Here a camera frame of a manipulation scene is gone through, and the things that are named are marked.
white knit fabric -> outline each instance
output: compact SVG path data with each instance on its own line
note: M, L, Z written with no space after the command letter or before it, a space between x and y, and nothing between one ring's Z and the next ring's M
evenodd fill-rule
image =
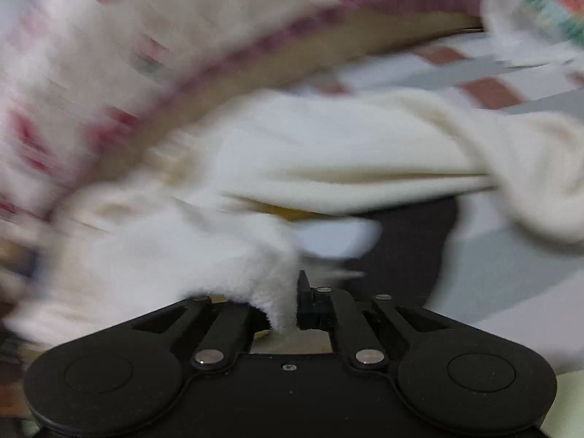
M58 343L188 294L294 325L296 247L257 202L345 214L495 186L532 231L584 239L584 130L553 113L463 111L418 90L308 98L260 92L177 131L119 185L58 223L47 299L11 325Z

cloth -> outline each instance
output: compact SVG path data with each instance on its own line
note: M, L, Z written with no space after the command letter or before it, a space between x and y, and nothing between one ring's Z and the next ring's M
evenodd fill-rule
M451 36L409 51L340 66L294 87L294 93L303 97L359 97L372 90L423 88L463 109L500 109L509 114L561 111L582 122L582 73L567 65L510 68L496 59L488 34ZM441 260L442 265L428 273L425 286L418 274L432 262L412 258L411 250L420 252L421 244L427 247L427 231L419 225L408 225L403 215L396 216L394 225L388 226L395 232L393 241L385 247L374 247L380 250L382 260L372 258L378 271L386 274L379 275L383 292L404 304L412 301L412 293L425 297L424 305L432 311L539 352L557 373L582 370L582 245L542 242L529 235L512 222L502 201L493 191L457 196L459 221L448 234L445 250L434 251L433 258ZM422 213L415 216L423 218ZM433 216L433 222L421 225L440 226L440 221L449 218L447 212L440 211ZM410 229L409 233L401 230L404 226ZM418 238L412 229L419 233ZM399 232L404 232L405 239ZM339 275L343 273L338 265L332 268L341 270ZM352 260L347 268L371 271ZM322 267L317 272L319 277L326 276L321 270ZM309 278L319 285L317 278ZM366 288L377 283L376 278L373 280L367 274L353 281Z
M238 226L237 232L253 228L239 216L251 215L243 212L255 203L343 214L495 185L511 216L528 228L568 242L584 238L584 132L564 115L465 111L415 90L335 99L260 92L227 104L205 126L177 131L152 153L150 168L127 182L94 187L77 198L60 222L65 251L73 258L64 255L52 270L49 302L25 308L28 319L26 313L13 316L10 324L17 332L66 341L73 327L45 329L55 324L51 316L65 326L71 318L87 324L88 312L99 312L92 321L105 327L120 320L113 311L128 317L146 313L184 295L187 285L255 304L276 330L293 327L292 316L281 313L296 304L297 270L284 255L296 250L285 236L274 243L263 229L250 233L261 245L282 245L268 255L270 265L293 264L288 274L263 280L281 292L271 290L269 305L249 296L258 288L251 278L262 276L232 281L218 268L208 283L190 260L198 258L199 248L208 255L202 245L217 226ZM206 212L221 222L205 220ZM93 234L77 235L78 229ZM229 258L227 249L218 250L212 266L221 266L222 258ZM248 252L246 260L252 258ZM148 281L142 284L141 278ZM86 286L100 291L82 297ZM127 308L126 298L137 287L140 296L148 291L148 304L134 295L136 307ZM110 300L112 295L118 300ZM105 298L112 303L107 308ZM71 308L76 315L64 314Z
M175 96L366 4L34 0L0 45L0 208L43 215Z
M545 0L546 8L533 1L483 0L481 16L497 58L511 66L570 62L584 67L581 21L568 22L572 16L559 9L562 0Z
M299 262L282 220L148 194L96 187L78 198L60 224L64 249L44 265L47 295L24 303L8 326L52 346L211 293L265 311L278 332L294 326Z

white towel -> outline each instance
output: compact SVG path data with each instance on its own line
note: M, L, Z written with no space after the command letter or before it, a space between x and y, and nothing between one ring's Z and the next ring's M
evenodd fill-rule
M284 223L249 213L258 202L345 214L496 186L528 228L579 242L583 167L584 130L560 114L463 111L416 90L260 92L177 131L125 182L79 194L58 222L48 298L11 325L54 344L207 293L286 331L297 249Z

round pad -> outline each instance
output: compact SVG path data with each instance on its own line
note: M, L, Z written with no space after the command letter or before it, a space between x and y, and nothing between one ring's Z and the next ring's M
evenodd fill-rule
M504 434L539 420L556 397L556 376L530 349L472 329L428 335L398 368L407 402L431 422L471 434Z
M515 369L491 354L464 354L448 364L450 378L472 392L498 392L515 380Z
M152 419L181 383L179 362L161 347L83 338L36 360L24 376L24 393L32 412L52 430L96 437Z

metal pin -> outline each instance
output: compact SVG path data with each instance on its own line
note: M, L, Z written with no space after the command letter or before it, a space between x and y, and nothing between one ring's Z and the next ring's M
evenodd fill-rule
M363 349L355 354L355 359L361 364L379 364L385 359L385 354L377 349Z
M195 354L195 361L201 365L217 364L225 355L217 349L203 349Z

